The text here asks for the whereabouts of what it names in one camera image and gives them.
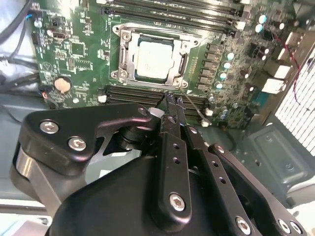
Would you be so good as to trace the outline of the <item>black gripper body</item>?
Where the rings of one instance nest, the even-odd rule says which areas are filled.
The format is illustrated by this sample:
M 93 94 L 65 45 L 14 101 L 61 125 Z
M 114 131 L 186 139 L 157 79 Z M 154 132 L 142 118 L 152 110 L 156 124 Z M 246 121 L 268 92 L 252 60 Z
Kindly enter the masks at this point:
M 189 172 L 192 217 L 180 236 L 228 236 L 228 223 L 199 174 Z M 156 159 L 139 157 L 70 195 L 53 218 L 52 236 L 165 236 L 156 225 Z

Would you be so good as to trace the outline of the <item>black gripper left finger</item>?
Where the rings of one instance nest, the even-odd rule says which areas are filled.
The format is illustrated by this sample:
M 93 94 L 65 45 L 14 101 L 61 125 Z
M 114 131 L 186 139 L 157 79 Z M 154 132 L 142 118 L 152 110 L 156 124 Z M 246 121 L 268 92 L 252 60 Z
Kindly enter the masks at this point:
M 175 98 L 164 95 L 157 108 L 161 117 L 137 103 L 27 115 L 10 170 L 12 183 L 54 218 L 73 193 L 136 158 L 153 157 L 152 219 L 167 233 L 179 232 L 192 214 L 186 143 Z

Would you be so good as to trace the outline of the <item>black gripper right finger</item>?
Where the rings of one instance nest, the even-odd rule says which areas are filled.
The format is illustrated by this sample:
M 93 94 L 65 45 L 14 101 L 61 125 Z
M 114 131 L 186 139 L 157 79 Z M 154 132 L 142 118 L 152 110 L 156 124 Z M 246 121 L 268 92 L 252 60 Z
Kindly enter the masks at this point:
M 214 197 L 210 213 L 221 236 L 305 236 L 298 220 L 229 151 L 206 147 L 201 134 L 187 124 L 182 98 L 176 109 L 188 151 Z

